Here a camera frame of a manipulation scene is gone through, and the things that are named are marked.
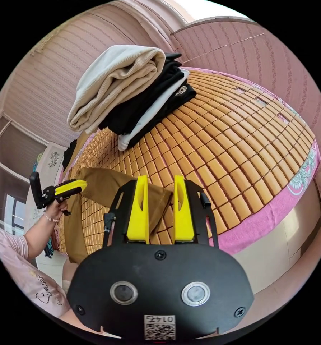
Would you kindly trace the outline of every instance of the hand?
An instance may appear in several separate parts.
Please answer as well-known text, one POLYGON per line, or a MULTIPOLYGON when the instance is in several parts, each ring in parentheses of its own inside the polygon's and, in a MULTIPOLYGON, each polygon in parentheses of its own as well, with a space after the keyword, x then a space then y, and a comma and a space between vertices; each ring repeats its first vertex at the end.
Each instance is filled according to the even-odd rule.
POLYGON ((46 208, 46 215, 51 219, 59 220, 62 216, 62 211, 67 209, 67 202, 62 201, 60 204, 55 200, 46 208))

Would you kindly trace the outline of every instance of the qr code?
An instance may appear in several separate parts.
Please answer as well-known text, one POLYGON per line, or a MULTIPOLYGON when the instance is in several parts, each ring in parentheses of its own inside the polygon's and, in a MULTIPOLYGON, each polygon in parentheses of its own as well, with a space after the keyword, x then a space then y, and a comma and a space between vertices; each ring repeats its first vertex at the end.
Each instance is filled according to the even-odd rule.
POLYGON ((145 323, 145 340, 175 340, 174 323, 145 323))

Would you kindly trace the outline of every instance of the beige folded towel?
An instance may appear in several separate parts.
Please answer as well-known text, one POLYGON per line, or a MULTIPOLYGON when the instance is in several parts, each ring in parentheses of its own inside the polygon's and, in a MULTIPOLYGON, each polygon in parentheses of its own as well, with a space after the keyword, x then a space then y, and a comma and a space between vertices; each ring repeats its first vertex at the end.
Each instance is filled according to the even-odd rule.
POLYGON ((92 133, 118 104, 143 92, 162 72, 159 48, 115 45, 101 54, 81 77, 67 118, 75 132, 92 133))

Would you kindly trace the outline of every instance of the black folded clothing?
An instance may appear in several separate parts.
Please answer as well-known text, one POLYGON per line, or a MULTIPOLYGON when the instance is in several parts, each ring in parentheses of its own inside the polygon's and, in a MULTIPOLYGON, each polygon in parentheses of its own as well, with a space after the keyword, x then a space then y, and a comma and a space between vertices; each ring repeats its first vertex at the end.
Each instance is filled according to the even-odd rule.
POLYGON ((64 152, 64 159, 62 161, 62 166, 64 168, 64 170, 67 168, 67 165, 69 164, 73 152, 75 150, 75 147, 77 146, 77 139, 74 139, 71 143, 70 143, 70 147, 64 152))
POLYGON ((127 149, 130 149, 134 145, 136 145, 140 139, 147 133, 149 133, 158 123, 162 122, 162 120, 167 117, 171 112, 178 109, 180 106, 184 105, 186 102, 190 101, 192 98, 196 96, 196 91, 187 84, 187 80, 181 85, 181 87, 174 92, 171 97, 164 103, 162 108, 159 112, 155 115, 155 117, 146 124, 146 126, 136 134, 131 140, 129 141, 127 149))
POLYGON ((182 64, 179 61, 174 61, 181 55, 180 53, 166 54, 163 70, 157 79, 140 94, 114 107, 100 123, 99 129, 108 127, 112 132, 119 135, 131 133, 140 118, 158 97, 171 85, 183 78, 184 74, 179 69, 182 64))

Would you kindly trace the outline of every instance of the pink striped wallpaper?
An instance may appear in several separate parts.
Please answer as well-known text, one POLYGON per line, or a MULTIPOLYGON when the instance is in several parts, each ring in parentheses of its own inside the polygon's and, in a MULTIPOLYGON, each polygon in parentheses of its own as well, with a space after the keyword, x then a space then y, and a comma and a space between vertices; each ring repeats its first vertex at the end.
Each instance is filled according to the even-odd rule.
MULTIPOLYGON (((298 58, 256 23, 223 21, 196 24, 174 34, 188 59, 185 66, 234 74, 270 90, 293 107, 317 137, 321 154, 321 92, 298 58)), ((316 176, 321 193, 321 164, 316 176)))
POLYGON ((77 83, 88 66, 115 44, 154 46, 128 13, 105 5, 85 13, 16 68, 4 111, 40 137, 60 145, 78 137, 66 125, 77 83))

